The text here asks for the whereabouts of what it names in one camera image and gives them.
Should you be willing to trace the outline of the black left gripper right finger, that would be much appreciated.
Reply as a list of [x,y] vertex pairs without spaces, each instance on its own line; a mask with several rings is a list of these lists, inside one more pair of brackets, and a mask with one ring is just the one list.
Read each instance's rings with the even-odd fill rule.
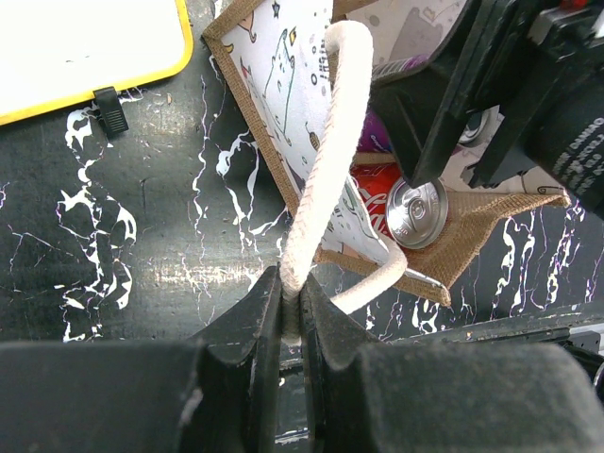
[[300,295],[314,452],[599,452],[603,407],[548,343],[386,344],[314,278]]

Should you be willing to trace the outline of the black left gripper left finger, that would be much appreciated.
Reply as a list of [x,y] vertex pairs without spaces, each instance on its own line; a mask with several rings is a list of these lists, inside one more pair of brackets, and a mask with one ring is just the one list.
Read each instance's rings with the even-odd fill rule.
[[270,452],[281,281],[190,339],[1,345],[5,452]]

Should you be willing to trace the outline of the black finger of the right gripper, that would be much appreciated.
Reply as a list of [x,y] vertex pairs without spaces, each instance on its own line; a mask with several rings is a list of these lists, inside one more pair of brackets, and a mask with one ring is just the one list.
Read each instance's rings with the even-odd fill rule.
[[535,1],[468,1],[428,60],[375,68],[370,108],[384,124],[403,177],[439,177],[472,114],[504,106],[528,70]]

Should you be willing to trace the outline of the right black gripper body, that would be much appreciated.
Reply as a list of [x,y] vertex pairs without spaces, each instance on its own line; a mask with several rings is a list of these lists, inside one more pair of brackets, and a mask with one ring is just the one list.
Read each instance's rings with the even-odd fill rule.
[[471,170],[489,187],[534,166],[603,214],[603,4],[548,1],[507,69],[519,88],[498,101],[504,121]]

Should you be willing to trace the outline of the purple soda can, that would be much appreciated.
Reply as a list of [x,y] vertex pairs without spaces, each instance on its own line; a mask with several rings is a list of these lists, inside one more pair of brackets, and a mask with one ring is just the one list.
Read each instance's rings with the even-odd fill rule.
[[[408,58],[382,62],[374,67],[372,76],[384,76],[389,73],[412,70],[414,67],[427,61],[429,57],[430,54],[419,54]],[[369,153],[391,153],[393,151],[391,140],[383,122],[371,108],[367,108],[366,111],[357,151]]]

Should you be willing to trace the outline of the red cola can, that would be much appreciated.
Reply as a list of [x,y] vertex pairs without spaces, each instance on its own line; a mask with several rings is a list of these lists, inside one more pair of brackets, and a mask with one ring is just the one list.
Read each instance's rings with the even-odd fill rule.
[[442,233],[448,198],[440,180],[413,188],[395,163],[355,165],[351,176],[375,231],[413,250],[434,243]]

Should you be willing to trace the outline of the canvas tote bag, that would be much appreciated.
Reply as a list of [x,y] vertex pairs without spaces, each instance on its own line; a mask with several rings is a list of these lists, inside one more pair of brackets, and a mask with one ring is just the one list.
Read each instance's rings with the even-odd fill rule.
[[[298,208],[331,104],[336,62],[324,37],[333,9],[331,1],[233,1],[203,34],[290,211]],[[409,268],[427,280],[402,276],[394,282],[398,290],[448,306],[450,287],[501,220],[569,205],[566,191],[539,169],[495,189],[469,188],[461,168],[480,154],[480,148],[461,148],[446,166],[444,229],[430,245],[406,251]],[[315,257],[373,274],[388,259],[385,198],[371,197],[353,177],[329,194],[335,210]]]

